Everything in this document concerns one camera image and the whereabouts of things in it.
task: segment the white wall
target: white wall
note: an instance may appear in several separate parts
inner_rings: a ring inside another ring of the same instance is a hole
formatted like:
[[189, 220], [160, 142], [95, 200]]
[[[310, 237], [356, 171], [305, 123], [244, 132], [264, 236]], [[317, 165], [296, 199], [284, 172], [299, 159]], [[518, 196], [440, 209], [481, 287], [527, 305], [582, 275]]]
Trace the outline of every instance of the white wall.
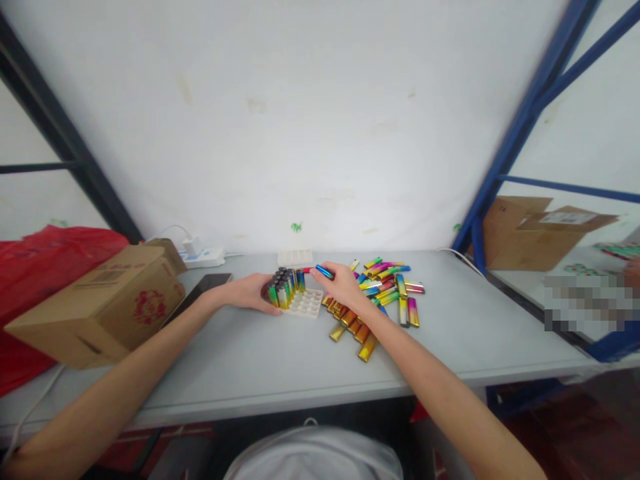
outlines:
[[450, 244], [566, 3], [0, 1], [142, 232], [231, 251]]
[[[635, 0], [604, 0], [570, 65]], [[640, 24], [636, 24], [544, 110], [510, 175], [640, 193]], [[623, 241], [640, 225], [640, 205], [556, 190], [504, 184], [501, 195], [553, 197], [550, 209], [573, 205], [620, 220], [580, 245]]]
[[[0, 165], [54, 163], [58, 157], [0, 81]], [[0, 175], [0, 241], [17, 240], [51, 220], [107, 228], [66, 171]]]

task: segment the black phone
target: black phone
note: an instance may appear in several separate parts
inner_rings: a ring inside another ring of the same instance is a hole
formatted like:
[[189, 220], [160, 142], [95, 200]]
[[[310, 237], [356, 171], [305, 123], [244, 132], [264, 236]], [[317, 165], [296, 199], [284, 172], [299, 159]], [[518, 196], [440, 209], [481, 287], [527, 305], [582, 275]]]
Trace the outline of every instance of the black phone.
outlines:
[[184, 312], [184, 310], [188, 309], [191, 304], [195, 302], [196, 298], [198, 298], [204, 292], [206, 292], [207, 290], [211, 290], [212, 288], [219, 287], [220, 285], [224, 285], [225, 283], [230, 282], [232, 278], [232, 273], [210, 273], [202, 277], [202, 280], [200, 280], [195, 288], [191, 290], [191, 292], [189, 292], [187, 297], [182, 300], [182, 303], [178, 305], [178, 307], [173, 311], [162, 328], [166, 327], [178, 315]]

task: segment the hand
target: hand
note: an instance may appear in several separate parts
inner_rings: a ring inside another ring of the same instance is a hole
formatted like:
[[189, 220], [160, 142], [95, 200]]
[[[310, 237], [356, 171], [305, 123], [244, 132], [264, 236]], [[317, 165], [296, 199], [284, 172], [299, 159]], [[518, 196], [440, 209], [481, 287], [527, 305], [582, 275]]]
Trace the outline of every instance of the hand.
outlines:
[[261, 296], [262, 287], [271, 280], [271, 275], [253, 273], [248, 277], [221, 285], [214, 289], [219, 290], [223, 301], [227, 305], [241, 308], [251, 308], [268, 315], [278, 316], [282, 312], [278, 307], [264, 300]]
[[340, 263], [324, 262], [322, 267], [334, 273], [334, 280], [329, 280], [316, 269], [311, 269], [311, 275], [337, 302], [353, 310], [358, 302], [367, 300], [366, 295], [360, 290], [360, 285], [356, 282], [353, 272], [348, 266]]

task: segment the cardboard box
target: cardboard box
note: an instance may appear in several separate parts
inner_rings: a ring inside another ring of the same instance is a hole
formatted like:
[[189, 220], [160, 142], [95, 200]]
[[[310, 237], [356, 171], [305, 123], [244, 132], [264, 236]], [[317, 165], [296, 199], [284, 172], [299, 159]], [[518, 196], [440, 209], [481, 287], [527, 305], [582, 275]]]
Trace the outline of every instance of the cardboard box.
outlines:
[[551, 200], [496, 198], [483, 222], [487, 268], [553, 270], [585, 234], [618, 218], [569, 206], [545, 212]]
[[185, 296], [168, 239], [128, 246], [5, 326], [69, 367], [116, 363], [160, 329]]

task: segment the blue metal shelf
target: blue metal shelf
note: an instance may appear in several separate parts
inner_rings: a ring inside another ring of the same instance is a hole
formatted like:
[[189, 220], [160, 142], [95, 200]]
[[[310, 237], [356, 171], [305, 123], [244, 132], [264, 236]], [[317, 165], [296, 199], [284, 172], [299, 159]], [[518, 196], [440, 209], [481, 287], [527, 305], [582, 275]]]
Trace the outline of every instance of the blue metal shelf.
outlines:
[[[549, 189], [570, 191], [584, 195], [640, 203], [640, 195], [580, 185], [570, 185], [540, 179], [509, 176], [527, 138], [540, 114], [570, 84], [580, 77], [598, 58], [609, 50], [626, 32], [640, 21], [638, 0], [607, 32], [598, 39], [574, 64], [565, 71], [567, 64], [593, 18], [599, 0], [571, 0], [556, 30], [540, 66], [526, 92], [507, 134], [496, 153], [477, 196], [456, 236], [452, 248], [466, 252], [473, 245], [476, 267], [486, 272], [482, 222], [493, 204], [503, 182], [516, 182]], [[640, 348], [640, 328], [612, 332], [586, 348], [586, 352], [600, 362], [620, 360]], [[550, 394], [558, 391], [559, 382], [538, 382], [533, 390], [524, 392], [508, 405], [500, 408], [501, 416], [522, 411]]]

